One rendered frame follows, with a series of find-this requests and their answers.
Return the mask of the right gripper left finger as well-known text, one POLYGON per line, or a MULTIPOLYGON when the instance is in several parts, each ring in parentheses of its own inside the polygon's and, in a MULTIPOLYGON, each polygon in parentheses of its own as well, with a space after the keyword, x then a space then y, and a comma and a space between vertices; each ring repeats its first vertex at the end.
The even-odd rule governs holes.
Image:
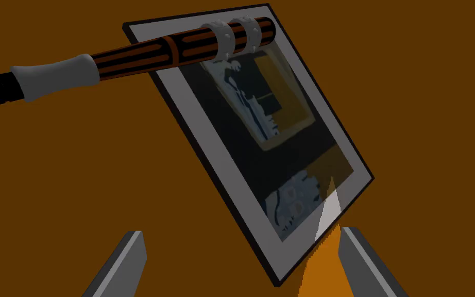
POLYGON ((127 232, 82 297, 134 297, 146 259, 143 233, 127 232))

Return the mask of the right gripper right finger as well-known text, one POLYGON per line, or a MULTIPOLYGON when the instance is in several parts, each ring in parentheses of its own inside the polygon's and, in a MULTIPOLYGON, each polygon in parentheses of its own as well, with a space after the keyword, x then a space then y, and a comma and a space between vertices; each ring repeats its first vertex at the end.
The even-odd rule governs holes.
POLYGON ((357 228, 341 228, 338 256, 354 297, 409 297, 357 228))

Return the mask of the grey framed tablet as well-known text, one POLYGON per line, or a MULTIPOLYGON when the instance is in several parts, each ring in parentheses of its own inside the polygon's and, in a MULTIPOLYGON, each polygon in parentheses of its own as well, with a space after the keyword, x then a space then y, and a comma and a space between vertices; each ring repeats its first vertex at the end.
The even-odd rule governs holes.
POLYGON ((126 22, 133 44, 244 17, 272 20, 254 53, 150 74, 275 287, 374 179, 272 7, 126 22))

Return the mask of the black and orange baseball bat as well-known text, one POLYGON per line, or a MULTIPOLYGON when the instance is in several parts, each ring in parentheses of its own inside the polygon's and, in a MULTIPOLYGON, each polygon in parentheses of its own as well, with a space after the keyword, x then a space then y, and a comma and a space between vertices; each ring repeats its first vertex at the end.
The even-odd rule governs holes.
POLYGON ((249 16, 229 23, 154 38, 99 54, 82 54, 56 63, 13 66, 0 74, 0 105, 32 102, 57 91, 93 86, 101 81, 252 54, 273 43, 276 26, 267 17, 249 16))

